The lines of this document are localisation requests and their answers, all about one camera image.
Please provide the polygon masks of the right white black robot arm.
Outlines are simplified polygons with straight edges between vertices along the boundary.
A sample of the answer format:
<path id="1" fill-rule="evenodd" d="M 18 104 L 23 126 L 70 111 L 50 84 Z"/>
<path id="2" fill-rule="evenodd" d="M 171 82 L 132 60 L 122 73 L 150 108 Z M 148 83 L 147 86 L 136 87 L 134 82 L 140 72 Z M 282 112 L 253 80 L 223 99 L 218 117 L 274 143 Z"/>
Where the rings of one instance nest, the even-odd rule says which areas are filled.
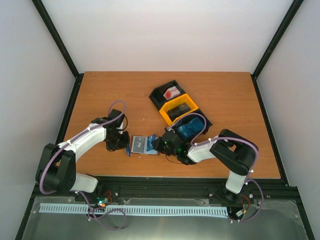
<path id="1" fill-rule="evenodd" d="M 257 145 L 229 129 L 223 129 L 218 136 L 199 143 L 187 143 L 173 130 L 168 130 L 151 144 L 157 152 L 174 156 L 184 165 L 218 159 L 229 169 L 225 188 L 234 194 L 239 194 L 248 182 L 259 156 Z"/>

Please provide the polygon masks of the blue credit card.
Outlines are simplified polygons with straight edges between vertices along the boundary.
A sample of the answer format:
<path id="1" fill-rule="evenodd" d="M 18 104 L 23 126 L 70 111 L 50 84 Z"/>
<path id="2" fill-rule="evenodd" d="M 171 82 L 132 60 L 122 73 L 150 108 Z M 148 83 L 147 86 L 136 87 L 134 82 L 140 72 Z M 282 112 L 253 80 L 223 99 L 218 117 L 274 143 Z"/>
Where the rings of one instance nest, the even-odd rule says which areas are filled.
<path id="1" fill-rule="evenodd" d="M 152 142 L 157 139 L 156 135 L 150 135 L 146 138 L 145 153 L 147 155 L 157 155 L 158 151 L 154 149 Z"/>
<path id="2" fill-rule="evenodd" d="M 125 154 L 126 154 L 129 158 L 131 157 L 131 148 L 130 148 L 130 145 L 129 145 L 129 144 L 125 147 Z"/>

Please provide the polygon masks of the black credit card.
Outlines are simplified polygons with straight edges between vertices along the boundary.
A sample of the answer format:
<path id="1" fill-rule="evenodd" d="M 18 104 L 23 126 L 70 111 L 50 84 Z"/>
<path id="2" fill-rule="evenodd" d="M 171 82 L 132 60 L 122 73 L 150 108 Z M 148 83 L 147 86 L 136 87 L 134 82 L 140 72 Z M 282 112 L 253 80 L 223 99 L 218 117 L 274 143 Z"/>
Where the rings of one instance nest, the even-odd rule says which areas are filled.
<path id="1" fill-rule="evenodd" d="M 146 151 L 147 137 L 133 136 L 131 144 L 131 153 L 144 154 Z"/>

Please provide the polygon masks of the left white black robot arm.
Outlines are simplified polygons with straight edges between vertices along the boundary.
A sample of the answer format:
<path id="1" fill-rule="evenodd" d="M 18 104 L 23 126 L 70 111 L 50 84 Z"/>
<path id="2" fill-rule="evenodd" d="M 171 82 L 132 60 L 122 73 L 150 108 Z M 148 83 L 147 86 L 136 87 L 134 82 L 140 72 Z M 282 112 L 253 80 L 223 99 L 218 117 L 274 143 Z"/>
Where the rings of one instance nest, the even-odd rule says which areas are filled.
<path id="1" fill-rule="evenodd" d="M 115 152 L 130 145 L 126 131 L 128 119 L 123 111 L 112 109 L 107 117 L 98 117 L 73 138 L 59 144 L 47 144 L 42 151 L 35 180 L 42 194 L 82 191 L 92 201 L 103 198 L 104 188 L 88 174 L 77 173 L 77 161 L 95 145 L 105 142 Z"/>

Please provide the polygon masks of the brown leather card holder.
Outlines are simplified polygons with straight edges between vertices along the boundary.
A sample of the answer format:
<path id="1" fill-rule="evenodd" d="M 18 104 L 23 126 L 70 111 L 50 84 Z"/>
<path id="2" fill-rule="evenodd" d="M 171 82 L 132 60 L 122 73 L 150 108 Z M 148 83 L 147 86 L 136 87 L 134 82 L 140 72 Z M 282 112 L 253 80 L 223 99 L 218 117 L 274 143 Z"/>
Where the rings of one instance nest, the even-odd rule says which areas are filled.
<path id="1" fill-rule="evenodd" d="M 141 155 L 159 155 L 160 153 L 157 150 L 155 150 L 152 145 L 152 142 L 157 139 L 158 137 L 155 134 L 150 136 L 134 135 L 132 137 L 130 152 L 132 154 Z"/>

